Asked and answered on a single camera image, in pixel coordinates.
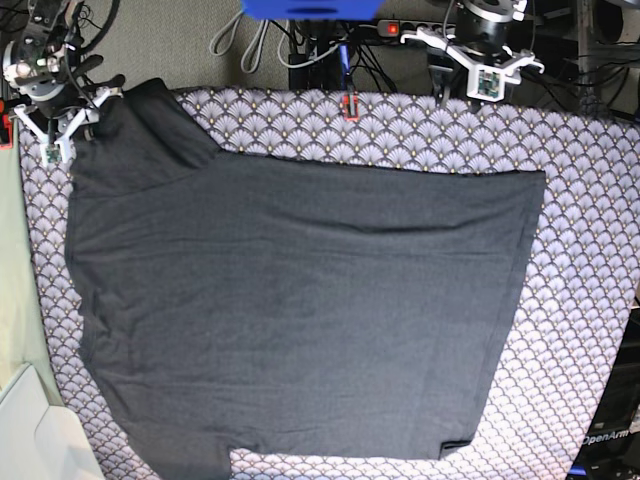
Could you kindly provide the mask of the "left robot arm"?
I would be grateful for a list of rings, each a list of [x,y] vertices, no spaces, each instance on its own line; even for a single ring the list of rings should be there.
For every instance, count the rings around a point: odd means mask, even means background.
[[[515,51],[507,44],[512,24],[525,19],[526,8],[525,1],[451,1],[440,27],[404,29],[399,41],[427,47],[436,61],[433,88],[441,98],[452,83],[444,76],[463,72],[467,98],[498,103],[509,86],[521,84],[522,70],[545,70],[530,48]]]

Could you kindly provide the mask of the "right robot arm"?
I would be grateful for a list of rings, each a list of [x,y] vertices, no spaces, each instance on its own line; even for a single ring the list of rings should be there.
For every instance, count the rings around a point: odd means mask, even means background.
[[[121,74],[96,83],[88,73],[104,58],[95,48],[109,33],[120,3],[113,1],[104,24],[90,41],[82,37],[83,1],[27,1],[28,15],[13,38],[1,33],[1,147],[13,146],[14,122],[20,121],[39,142],[45,164],[68,163],[72,138],[91,135],[100,108],[123,93]]]

